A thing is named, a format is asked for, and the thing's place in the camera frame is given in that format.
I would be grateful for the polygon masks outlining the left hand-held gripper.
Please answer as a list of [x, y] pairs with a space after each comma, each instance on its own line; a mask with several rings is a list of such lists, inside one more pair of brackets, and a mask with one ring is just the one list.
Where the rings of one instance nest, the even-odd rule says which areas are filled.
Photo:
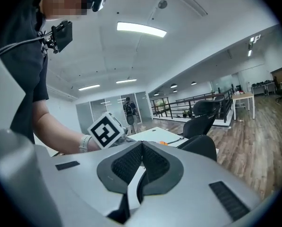
[[103, 113], [87, 131], [100, 149], [135, 142], [127, 137], [128, 128], [124, 127], [111, 112]]

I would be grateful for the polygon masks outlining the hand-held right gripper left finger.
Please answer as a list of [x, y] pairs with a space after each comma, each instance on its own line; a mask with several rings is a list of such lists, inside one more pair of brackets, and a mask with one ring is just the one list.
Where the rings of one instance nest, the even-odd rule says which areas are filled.
[[53, 158], [71, 189], [103, 216], [125, 223], [140, 207], [142, 144], [134, 141], [95, 152]]

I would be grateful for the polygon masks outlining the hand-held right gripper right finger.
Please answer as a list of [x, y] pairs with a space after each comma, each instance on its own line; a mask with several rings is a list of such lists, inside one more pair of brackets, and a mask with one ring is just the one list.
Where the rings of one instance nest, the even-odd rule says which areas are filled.
[[216, 161], [175, 147], [142, 142], [151, 182], [131, 227], [226, 227], [261, 199]]

